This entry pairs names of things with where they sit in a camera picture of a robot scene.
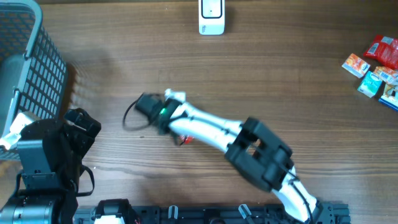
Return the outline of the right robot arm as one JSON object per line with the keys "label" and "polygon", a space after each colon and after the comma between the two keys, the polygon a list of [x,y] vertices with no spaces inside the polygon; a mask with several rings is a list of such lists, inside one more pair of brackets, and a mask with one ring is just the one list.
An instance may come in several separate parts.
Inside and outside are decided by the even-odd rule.
{"label": "right robot arm", "polygon": [[160,134],[192,137],[217,148],[248,182],[275,194],[288,215],[315,223],[318,200],[297,177],[291,148],[258,119],[220,118],[188,103],[184,92],[173,91],[164,100],[144,93],[135,109],[156,123]]}

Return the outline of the red candy bag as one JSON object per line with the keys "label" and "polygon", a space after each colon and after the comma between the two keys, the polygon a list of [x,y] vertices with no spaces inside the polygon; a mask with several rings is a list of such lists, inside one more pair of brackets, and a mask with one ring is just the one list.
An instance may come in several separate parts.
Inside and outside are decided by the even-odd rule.
{"label": "red candy bag", "polygon": [[397,38],[376,35],[363,55],[377,60],[385,67],[397,70]]}

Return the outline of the orange small box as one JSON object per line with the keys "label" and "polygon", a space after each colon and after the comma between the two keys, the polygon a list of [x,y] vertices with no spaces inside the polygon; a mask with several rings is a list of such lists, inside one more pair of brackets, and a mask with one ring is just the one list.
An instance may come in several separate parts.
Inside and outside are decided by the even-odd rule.
{"label": "orange small box", "polygon": [[351,54],[342,64],[342,67],[349,71],[352,75],[362,78],[365,76],[371,66],[357,55]]}
{"label": "orange small box", "polygon": [[389,85],[397,85],[397,71],[389,67],[376,67],[374,74]]}

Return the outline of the red stick sachet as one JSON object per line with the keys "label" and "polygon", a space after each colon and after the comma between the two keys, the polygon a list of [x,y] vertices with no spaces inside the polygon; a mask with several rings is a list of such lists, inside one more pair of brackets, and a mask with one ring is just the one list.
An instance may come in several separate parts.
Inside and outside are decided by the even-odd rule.
{"label": "red stick sachet", "polygon": [[191,143],[194,140],[194,137],[192,137],[192,136],[180,136],[180,140],[181,140],[180,145],[189,144],[189,143]]}

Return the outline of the teal small box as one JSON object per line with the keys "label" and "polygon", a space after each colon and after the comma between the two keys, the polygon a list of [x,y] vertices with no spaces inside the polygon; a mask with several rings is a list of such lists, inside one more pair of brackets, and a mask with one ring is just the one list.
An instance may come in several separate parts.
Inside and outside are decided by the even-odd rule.
{"label": "teal small box", "polygon": [[372,98],[376,95],[382,83],[383,81],[373,72],[367,72],[357,90]]}

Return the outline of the white cream snack bag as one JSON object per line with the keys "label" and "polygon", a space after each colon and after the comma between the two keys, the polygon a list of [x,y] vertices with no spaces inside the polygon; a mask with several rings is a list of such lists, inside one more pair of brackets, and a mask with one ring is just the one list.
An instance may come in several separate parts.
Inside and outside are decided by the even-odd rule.
{"label": "white cream snack bag", "polygon": [[397,85],[389,85],[385,84],[383,94],[378,99],[378,102],[392,108],[395,111],[398,111],[398,92]]}

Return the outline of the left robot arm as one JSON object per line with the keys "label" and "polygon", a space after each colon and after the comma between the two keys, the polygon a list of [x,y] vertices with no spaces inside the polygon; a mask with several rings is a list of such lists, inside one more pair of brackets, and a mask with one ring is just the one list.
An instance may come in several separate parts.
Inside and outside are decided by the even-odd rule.
{"label": "left robot arm", "polygon": [[82,159],[101,131],[101,124],[81,108],[68,110],[63,120],[19,113],[1,146],[18,153],[22,170],[16,187],[1,209],[1,223],[75,223],[79,180],[93,172]]}

